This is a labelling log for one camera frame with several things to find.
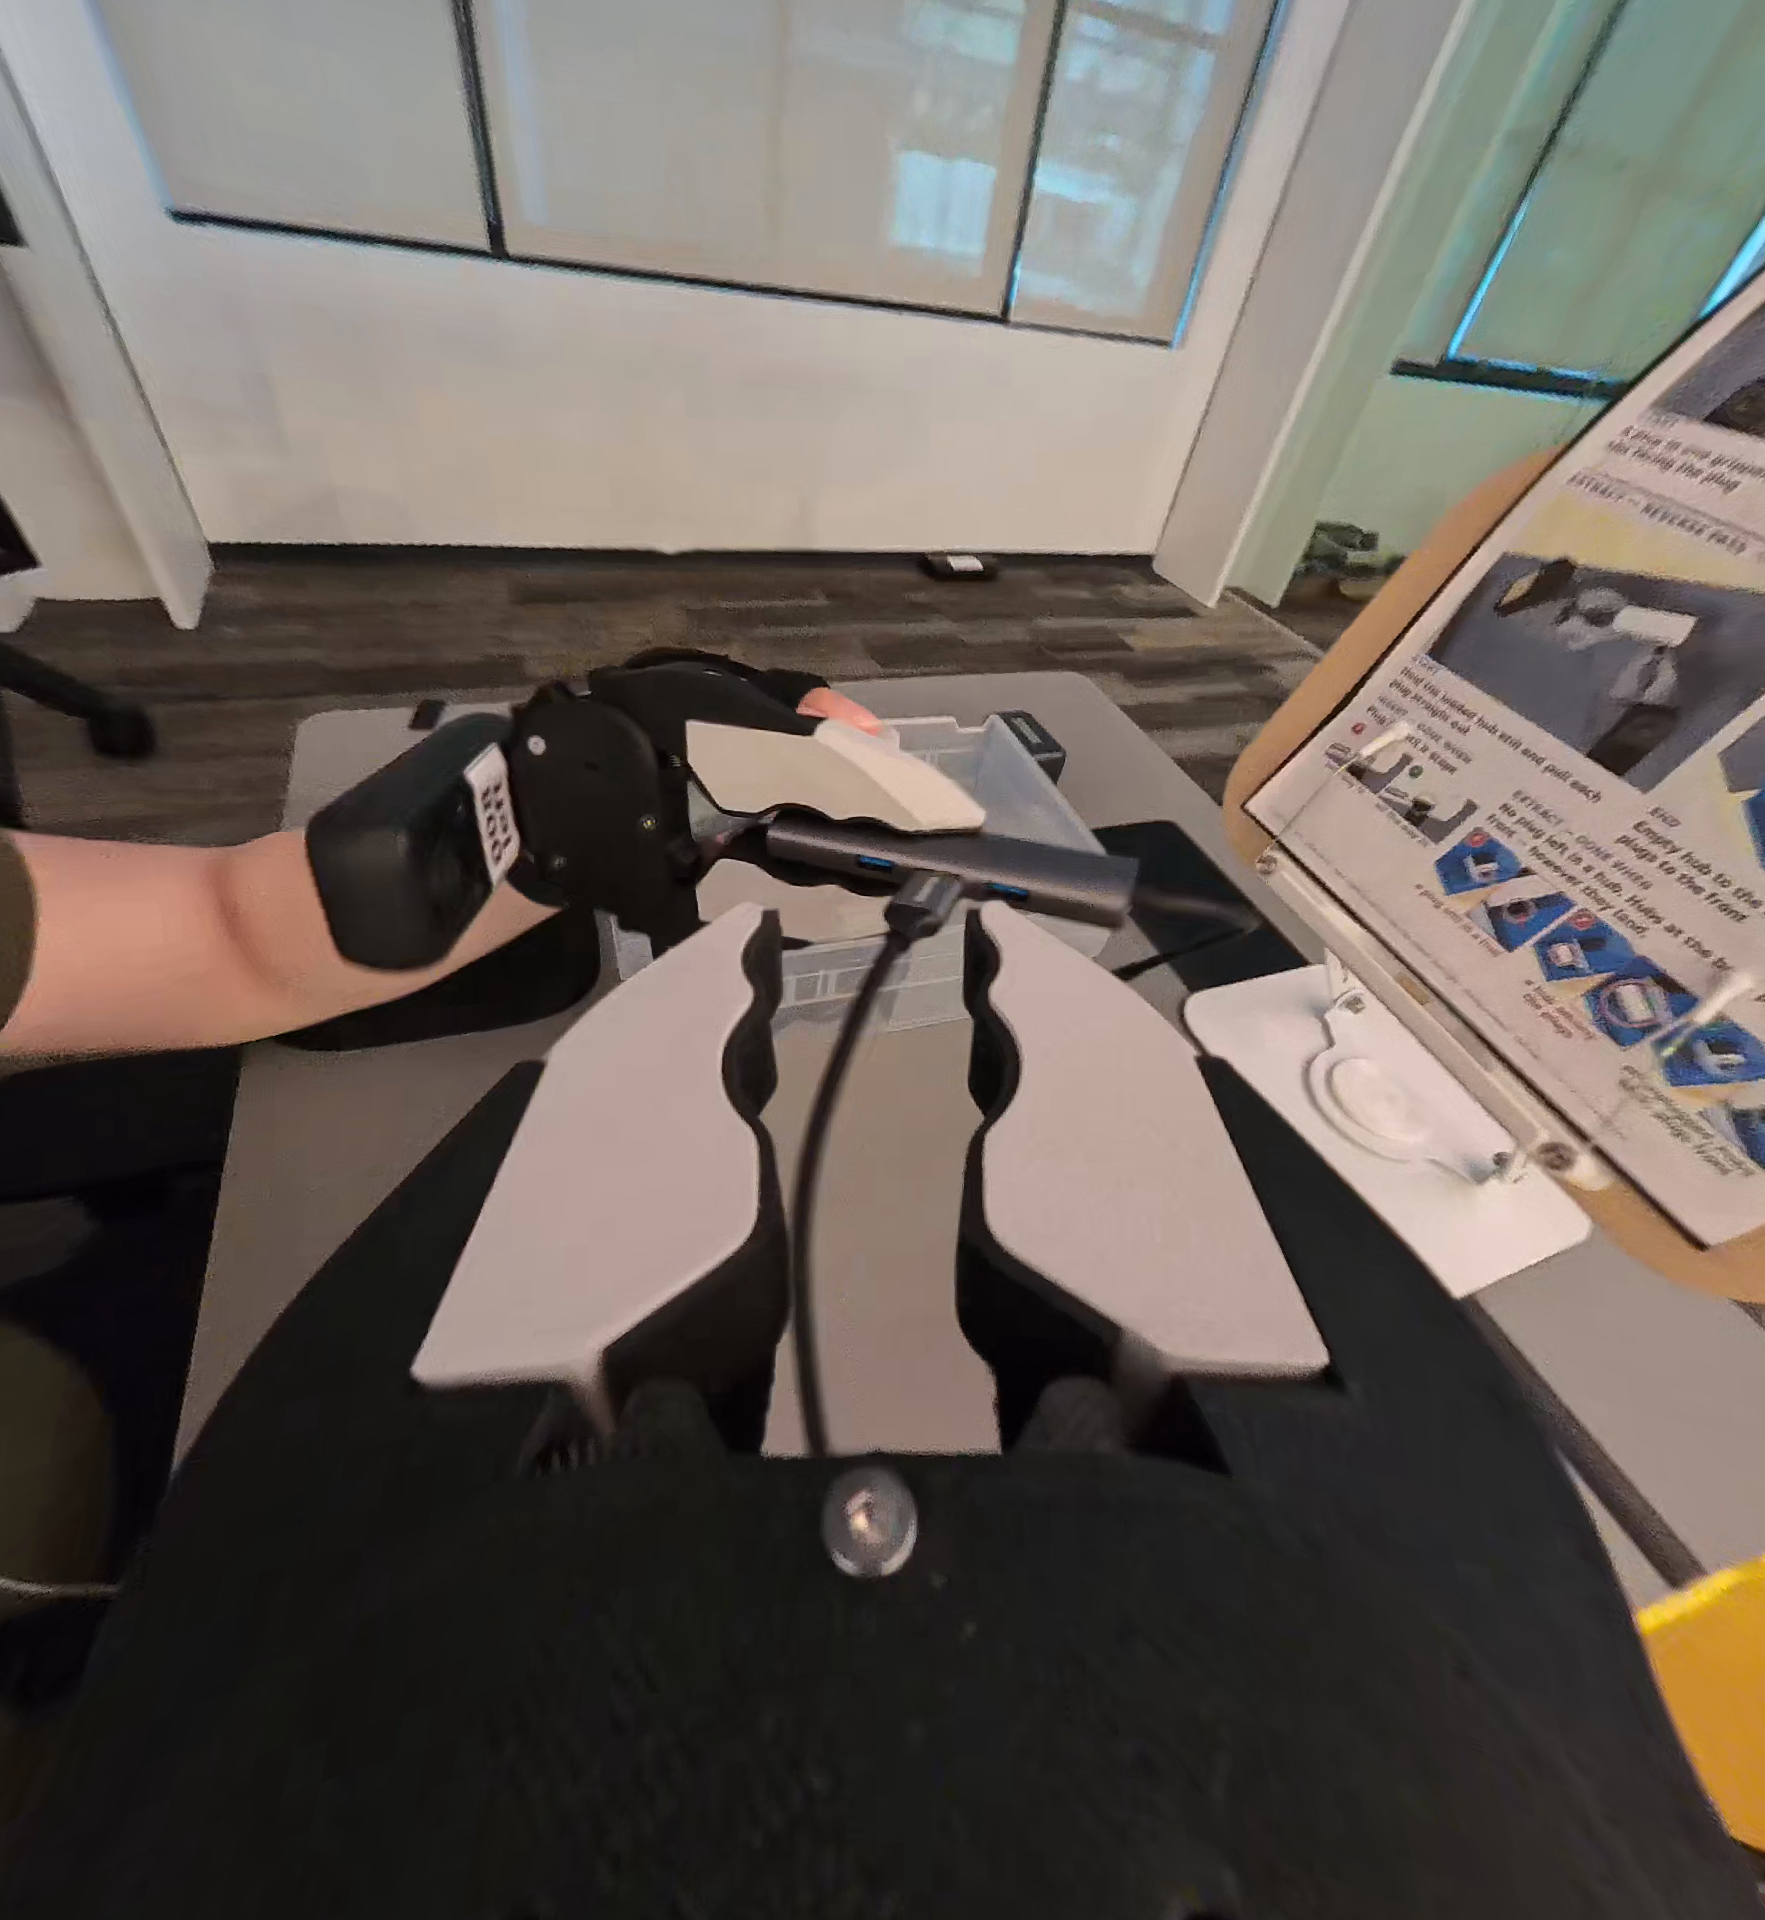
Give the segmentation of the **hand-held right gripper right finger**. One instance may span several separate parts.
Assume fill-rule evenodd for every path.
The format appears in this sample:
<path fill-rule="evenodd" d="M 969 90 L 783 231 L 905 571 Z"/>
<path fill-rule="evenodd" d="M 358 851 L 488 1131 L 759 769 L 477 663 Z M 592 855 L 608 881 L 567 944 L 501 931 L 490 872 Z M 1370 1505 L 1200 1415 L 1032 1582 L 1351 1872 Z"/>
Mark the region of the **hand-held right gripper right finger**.
<path fill-rule="evenodd" d="M 1305 1381 L 1330 1354 L 1165 1015 L 1007 903 L 965 924 L 965 1229 L 1161 1377 Z"/>

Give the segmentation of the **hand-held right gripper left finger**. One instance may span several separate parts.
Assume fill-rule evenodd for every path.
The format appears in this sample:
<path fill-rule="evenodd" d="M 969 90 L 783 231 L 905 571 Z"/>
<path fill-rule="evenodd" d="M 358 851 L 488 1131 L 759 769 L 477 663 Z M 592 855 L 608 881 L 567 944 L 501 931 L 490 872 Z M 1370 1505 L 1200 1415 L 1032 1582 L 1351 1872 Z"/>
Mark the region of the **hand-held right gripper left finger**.
<path fill-rule="evenodd" d="M 789 1308 L 773 1142 L 771 910 L 728 910 L 580 1017 L 533 1094 L 413 1377 L 619 1394 L 683 1371 L 719 1391 Z"/>

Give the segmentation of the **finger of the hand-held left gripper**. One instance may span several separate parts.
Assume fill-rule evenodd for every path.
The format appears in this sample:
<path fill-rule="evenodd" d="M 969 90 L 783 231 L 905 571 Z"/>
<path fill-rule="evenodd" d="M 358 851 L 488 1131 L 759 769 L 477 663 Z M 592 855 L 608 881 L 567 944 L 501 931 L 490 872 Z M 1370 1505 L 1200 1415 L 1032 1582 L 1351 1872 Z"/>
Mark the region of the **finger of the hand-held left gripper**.
<path fill-rule="evenodd" d="M 694 781 L 734 816 L 802 810 L 910 836 L 973 835 L 989 822 L 986 808 L 939 767 L 843 722 L 773 732 L 691 720 L 683 747 Z"/>

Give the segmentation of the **clear plastic bin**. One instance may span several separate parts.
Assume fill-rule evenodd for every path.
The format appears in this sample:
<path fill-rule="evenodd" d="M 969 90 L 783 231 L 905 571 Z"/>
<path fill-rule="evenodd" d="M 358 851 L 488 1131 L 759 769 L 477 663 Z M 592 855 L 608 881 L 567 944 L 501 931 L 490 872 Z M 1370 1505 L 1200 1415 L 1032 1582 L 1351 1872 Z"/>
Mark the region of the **clear plastic bin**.
<path fill-rule="evenodd" d="M 1013 730 L 1008 715 L 976 726 L 954 717 L 903 717 L 885 722 L 885 736 L 982 804 L 991 835 L 1097 851 L 1093 833 Z M 718 859 L 695 888 L 701 921 L 741 903 L 778 915 L 784 940 L 780 1017 L 786 1024 L 832 1026 L 839 1019 L 878 950 L 885 902 L 885 895 L 832 878 L 773 878 L 732 856 Z M 891 1034 L 962 1019 L 964 970 L 964 927 L 952 920 L 891 974 L 872 1015 L 875 1030 Z"/>

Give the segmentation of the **slim grey usb hub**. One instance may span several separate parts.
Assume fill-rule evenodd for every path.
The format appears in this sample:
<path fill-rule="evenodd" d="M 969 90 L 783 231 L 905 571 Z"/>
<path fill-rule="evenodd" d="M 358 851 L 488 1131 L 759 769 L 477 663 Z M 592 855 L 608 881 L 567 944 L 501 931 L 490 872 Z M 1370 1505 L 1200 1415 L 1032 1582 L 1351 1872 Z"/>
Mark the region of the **slim grey usb hub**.
<path fill-rule="evenodd" d="M 1074 924 L 1114 927 L 1140 878 L 1133 856 L 989 833 L 908 835 L 783 810 L 750 827 L 747 847 L 780 878 L 810 872 L 854 888 L 900 889 L 938 878 L 964 902 L 1005 902 Z"/>

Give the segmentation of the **person's left forearm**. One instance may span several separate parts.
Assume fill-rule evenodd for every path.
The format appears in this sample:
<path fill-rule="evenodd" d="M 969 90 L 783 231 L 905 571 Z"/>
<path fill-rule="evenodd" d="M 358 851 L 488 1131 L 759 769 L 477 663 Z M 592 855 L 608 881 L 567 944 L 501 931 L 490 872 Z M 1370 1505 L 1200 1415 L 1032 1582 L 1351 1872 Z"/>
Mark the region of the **person's left forearm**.
<path fill-rule="evenodd" d="M 35 907 L 0 1058 L 253 1044 L 347 1013 L 304 843 L 226 848 L 9 835 Z"/>

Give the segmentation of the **person's left hand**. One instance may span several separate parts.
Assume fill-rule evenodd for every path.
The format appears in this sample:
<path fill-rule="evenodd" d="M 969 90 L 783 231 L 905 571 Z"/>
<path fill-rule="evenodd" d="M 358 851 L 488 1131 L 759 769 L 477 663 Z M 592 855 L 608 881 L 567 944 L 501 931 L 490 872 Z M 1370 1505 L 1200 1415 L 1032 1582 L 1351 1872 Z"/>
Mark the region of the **person's left hand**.
<path fill-rule="evenodd" d="M 691 722 L 753 732 L 814 732 L 821 722 L 887 736 L 888 726 L 802 668 L 719 653 L 653 650 L 586 675 L 589 699 L 620 710 L 662 750 L 682 750 Z"/>

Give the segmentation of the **white stand base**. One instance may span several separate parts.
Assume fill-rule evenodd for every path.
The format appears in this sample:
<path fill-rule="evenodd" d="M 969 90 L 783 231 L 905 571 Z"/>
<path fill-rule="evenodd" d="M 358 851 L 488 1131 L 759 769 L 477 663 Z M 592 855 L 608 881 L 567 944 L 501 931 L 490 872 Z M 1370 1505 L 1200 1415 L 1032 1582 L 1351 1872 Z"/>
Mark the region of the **white stand base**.
<path fill-rule="evenodd" d="M 1340 962 L 1197 991 L 1183 1005 L 1183 1026 L 1452 1299 L 1589 1236 L 1581 1207 Z"/>

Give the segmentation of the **black flat desk pad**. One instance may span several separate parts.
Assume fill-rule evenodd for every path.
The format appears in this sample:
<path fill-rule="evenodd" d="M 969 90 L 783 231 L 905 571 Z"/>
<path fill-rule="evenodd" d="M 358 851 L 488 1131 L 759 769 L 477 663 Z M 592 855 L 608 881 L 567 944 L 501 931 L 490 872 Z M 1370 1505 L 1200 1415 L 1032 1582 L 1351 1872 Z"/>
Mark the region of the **black flat desk pad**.
<path fill-rule="evenodd" d="M 1305 959 L 1170 820 L 1093 830 L 1105 852 L 1136 863 L 1135 927 L 1146 954 L 1110 970 L 1126 981 L 1167 974 L 1191 993 L 1295 972 Z"/>

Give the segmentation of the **instruction sheet on stand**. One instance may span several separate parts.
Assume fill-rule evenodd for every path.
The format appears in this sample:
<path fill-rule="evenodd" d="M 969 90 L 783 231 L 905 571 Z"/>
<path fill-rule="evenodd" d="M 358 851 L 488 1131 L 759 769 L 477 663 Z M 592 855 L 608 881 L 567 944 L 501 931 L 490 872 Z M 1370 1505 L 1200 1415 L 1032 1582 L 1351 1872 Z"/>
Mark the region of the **instruction sheet on stand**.
<path fill-rule="evenodd" d="M 1637 1188 L 1614 1174 L 1581 1167 L 1574 1126 L 1545 1106 L 1537 1093 L 1498 1060 L 1437 986 L 1395 959 L 1326 883 L 1308 878 L 1279 836 L 1263 828 L 1249 810 L 1283 764 L 1319 730 L 1327 715 L 1349 705 L 1398 646 L 1401 635 L 1446 588 L 1448 579 L 1516 502 L 1542 484 L 1542 475 L 1555 461 L 1553 453 L 1537 453 L 1498 470 L 1437 522 L 1429 537 L 1241 753 L 1227 788 L 1224 825 L 1232 852 L 1269 888 L 1269 917 L 1279 920 L 1283 907 L 1293 910 L 1323 954 L 1361 979 L 1410 1038 L 1435 1058 L 1440 1071 L 1500 1126 L 1524 1161 L 1555 1180 L 1607 1240 L 1669 1283 L 1765 1307 L 1765 1226 L 1717 1250 L 1697 1250 Z"/>

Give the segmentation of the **instruction poster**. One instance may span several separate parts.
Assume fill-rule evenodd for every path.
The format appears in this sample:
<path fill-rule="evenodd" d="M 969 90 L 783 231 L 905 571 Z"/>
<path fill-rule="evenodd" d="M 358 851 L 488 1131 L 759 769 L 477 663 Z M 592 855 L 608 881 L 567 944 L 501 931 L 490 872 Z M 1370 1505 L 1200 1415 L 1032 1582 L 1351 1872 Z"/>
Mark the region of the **instruction poster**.
<path fill-rule="evenodd" d="M 1765 269 L 1253 818 L 1697 1250 L 1765 1226 Z"/>

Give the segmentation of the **large glass window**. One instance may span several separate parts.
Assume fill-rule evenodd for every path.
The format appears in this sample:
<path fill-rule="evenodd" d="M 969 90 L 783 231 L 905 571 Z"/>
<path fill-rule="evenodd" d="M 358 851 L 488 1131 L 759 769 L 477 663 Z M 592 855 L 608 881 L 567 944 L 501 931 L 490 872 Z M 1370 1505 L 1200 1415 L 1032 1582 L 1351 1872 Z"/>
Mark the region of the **large glass window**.
<path fill-rule="evenodd" d="M 104 3 L 181 222 L 1170 346 L 1241 3 Z"/>

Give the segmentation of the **narrow glass window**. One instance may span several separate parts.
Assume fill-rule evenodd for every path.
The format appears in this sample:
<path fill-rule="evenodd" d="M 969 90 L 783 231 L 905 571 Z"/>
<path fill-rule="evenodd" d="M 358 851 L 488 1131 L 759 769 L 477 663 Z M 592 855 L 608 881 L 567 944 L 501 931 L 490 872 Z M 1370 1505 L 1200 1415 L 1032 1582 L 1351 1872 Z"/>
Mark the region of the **narrow glass window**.
<path fill-rule="evenodd" d="M 1765 265 L 1765 3 L 1498 4 L 1488 146 L 1397 377 L 1589 400 Z"/>

